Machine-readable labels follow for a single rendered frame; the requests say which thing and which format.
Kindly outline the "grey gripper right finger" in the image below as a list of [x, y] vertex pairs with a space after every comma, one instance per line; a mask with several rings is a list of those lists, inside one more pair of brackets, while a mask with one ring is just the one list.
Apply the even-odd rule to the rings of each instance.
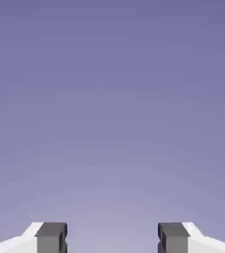
[[225, 242], [205, 236], [193, 222], [160, 222], [157, 253], [225, 253]]

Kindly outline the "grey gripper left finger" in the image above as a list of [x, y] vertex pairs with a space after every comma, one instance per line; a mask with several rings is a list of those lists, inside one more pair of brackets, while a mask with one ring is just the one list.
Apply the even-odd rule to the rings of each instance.
[[0, 242], [0, 253], [68, 253], [65, 222], [32, 222], [20, 236]]

